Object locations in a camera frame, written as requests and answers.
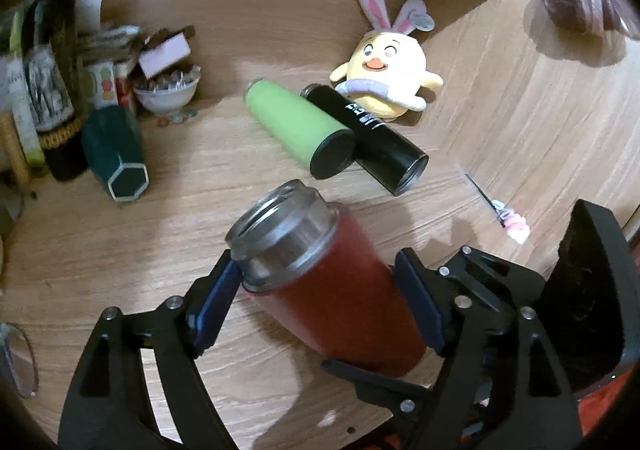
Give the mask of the red steel thermos cup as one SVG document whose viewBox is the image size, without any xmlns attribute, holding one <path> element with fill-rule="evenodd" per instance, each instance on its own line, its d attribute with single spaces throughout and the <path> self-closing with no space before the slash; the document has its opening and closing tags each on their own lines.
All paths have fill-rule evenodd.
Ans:
<svg viewBox="0 0 640 450">
<path fill-rule="evenodd" d="M 318 354 L 400 378 L 425 345 L 392 276 L 350 211 L 291 180 L 226 235 L 258 306 Z"/>
</svg>

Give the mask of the clear glass rim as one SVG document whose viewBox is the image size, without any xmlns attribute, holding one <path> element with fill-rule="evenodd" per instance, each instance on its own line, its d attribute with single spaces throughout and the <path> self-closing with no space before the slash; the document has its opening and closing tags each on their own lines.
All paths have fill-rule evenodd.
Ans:
<svg viewBox="0 0 640 450">
<path fill-rule="evenodd" d="M 16 325 L 1 323 L 1 377 L 23 399 L 38 392 L 38 372 L 32 346 Z"/>
</svg>

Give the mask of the pen with pink charm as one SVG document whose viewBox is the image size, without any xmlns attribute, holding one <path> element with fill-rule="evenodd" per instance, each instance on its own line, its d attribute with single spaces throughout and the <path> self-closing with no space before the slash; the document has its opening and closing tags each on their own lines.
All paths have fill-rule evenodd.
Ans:
<svg viewBox="0 0 640 450">
<path fill-rule="evenodd" d="M 495 214 L 503 230 L 506 231 L 506 235 L 518 245 L 524 245 L 530 236 L 530 226 L 526 219 L 514 209 L 507 207 L 505 203 L 498 201 L 498 199 L 491 199 L 467 173 L 465 173 L 465 178 Z"/>
</svg>

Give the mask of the black cylindrical bottle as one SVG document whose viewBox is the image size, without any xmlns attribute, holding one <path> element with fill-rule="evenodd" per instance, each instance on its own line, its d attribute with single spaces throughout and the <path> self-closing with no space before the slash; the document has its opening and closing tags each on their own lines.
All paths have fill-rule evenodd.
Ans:
<svg viewBox="0 0 640 450">
<path fill-rule="evenodd" d="M 406 193 L 422 176 L 428 155 L 358 103 L 323 84 L 300 95 L 355 135 L 352 158 L 393 196 Z"/>
</svg>

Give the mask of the black jar with gold trim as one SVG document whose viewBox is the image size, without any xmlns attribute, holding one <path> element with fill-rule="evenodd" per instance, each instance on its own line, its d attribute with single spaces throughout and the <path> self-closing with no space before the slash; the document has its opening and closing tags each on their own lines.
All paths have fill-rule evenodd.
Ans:
<svg viewBox="0 0 640 450">
<path fill-rule="evenodd" d="M 81 116 L 72 116 L 53 130 L 38 132 L 44 160 L 55 180 L 74 180 L 88 169 L 83 124 Z"/>
</svg>

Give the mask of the dark green hexagonal box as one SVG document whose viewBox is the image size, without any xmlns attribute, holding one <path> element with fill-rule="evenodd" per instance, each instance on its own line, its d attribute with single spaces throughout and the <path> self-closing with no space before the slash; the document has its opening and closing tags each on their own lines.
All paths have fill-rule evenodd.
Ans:
<svg viewBox="0 0 640 450">
<path fill-rule="evenodd" d="M 82 144 L 89 168 L 114 202 L 133 202 L 148 188 L 142 134 L 126 107 L 94 110 L 82 127 Z"/>
</svg>

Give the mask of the white framed picture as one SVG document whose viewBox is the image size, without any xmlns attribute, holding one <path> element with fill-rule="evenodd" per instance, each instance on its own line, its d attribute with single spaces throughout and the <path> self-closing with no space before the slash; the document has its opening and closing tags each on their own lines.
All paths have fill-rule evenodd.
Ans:
<svg viewBox="0 0 640 450">
<path fill-rule="evenodd" d="M 74 115 L 74 106 L 51 47 L 36 46 L 26 55 L 24 67 L 35 128 L 52 131 Z"/>
</svg>

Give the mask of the white bowl with trinkets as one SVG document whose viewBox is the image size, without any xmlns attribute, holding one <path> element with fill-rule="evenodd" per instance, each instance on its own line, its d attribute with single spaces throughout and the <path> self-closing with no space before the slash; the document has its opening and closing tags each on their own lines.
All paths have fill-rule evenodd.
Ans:
<svg viewBox="0 0 640 450">
<path fill-rule="evenodd" d="M 191 65 L 189 69 L 176 68 L 134 86 L 134 94 L 142 107 L 157 118 L 160 128 L 180 125 L 198 116 L 190 107 L 198 83 L 201 67 Z"/>
</svg>

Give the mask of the yellow chick plush toy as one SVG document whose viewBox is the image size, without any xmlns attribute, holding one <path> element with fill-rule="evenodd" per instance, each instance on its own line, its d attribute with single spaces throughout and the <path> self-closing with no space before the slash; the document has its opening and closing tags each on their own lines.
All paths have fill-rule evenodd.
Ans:
<svg viewBox="0 0 640 450">
<path fill-rule="evenodd" d="M 422 113 L 423 88 L 437 91 L 442 77 L 426 69 L 426 55 L 415 30 L 431 32 L 433 17 L 423 0 L 407 0 L 397 17 L 388 16 L 385 0 L 358 0 L 372 29 L 358 42 L 350 59 L 329 76 L 334 89 L 383 121 L 409 112 Z"/>
</svg>

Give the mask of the white carton with dots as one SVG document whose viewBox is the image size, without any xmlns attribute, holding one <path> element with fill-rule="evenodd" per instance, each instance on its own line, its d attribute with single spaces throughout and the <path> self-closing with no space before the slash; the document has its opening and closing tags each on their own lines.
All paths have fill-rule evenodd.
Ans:
<svg viewBox="0 0 640 450">
<path fill-rule="evenodd" d="M 118 104 L 114 63 L 112 61 L 94 62 L 85 67 L 87 100 L 93 108 L 99 110 Z"/>
</svg>

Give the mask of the light green tumbler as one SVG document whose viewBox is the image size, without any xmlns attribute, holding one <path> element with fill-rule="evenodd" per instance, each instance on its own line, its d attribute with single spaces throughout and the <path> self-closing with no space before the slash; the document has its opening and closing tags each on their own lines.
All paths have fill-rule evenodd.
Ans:
<svg viewBox="0 0 640 450">
<path fill-rule="evenodd" d="M 245 89 L 250 113 L 314 179 L 329 179 L 352 163 L 355 135 L 306 98 L 268 79 Z"/>
</svg>

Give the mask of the pink and white box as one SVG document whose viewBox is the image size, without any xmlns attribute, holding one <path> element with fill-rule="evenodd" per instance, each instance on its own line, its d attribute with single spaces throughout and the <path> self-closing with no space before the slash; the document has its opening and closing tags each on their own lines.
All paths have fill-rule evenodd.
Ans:
<svg viewBox="0 0 640 450">
<path fill-rule="evenodd" d="M 143 48 L 138 64 L 145 79 L 151 79 L 191 54 L 189 40 L 195 36 L 193 25 L 178 32 L 157 32 Z"/>
</svg>

